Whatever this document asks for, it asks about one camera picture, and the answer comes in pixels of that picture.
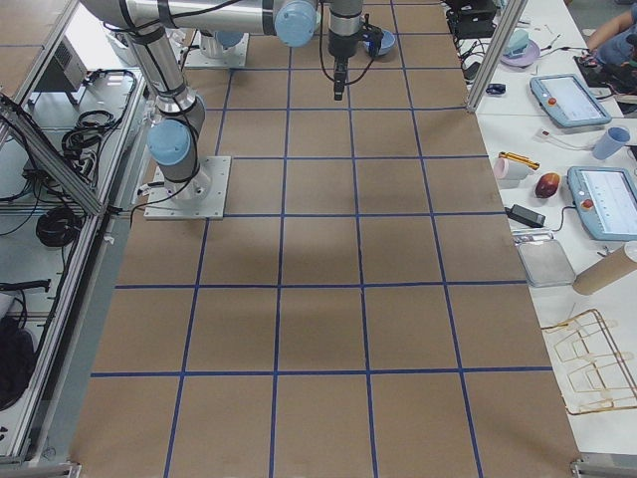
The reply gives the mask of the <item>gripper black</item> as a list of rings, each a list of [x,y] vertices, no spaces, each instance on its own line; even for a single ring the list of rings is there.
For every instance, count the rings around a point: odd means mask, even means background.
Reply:
[[[355,55],[359,37],[328,33],[328,52],[333,56],[333,99],[341,101],[345,89],[345,74],[349,59]]]

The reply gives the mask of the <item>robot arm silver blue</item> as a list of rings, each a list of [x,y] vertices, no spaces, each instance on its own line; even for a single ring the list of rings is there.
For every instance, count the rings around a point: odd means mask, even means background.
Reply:
[[[192,28],[208,35],[214,32],[257,33],[277,36],[290,48],[305,45],[316,27],[318,3],[325,1],[80,1],[110,28],[123,33],[132,54],[155,94],[165,117],[180,117],[188,124],[188,112],[203,106],[187,86],[166,37],[165,29]],[[363,17],[363,1],[326,1],[328,51],[334,58],[333,97],[342,100],[347,85],[348,60],[358,43],[375,42],[382,31]]]
[[[207,58],[221,58],[227,50],[237,46],[243,37],[243,32],[202,30],[200,32],[200,50]]]

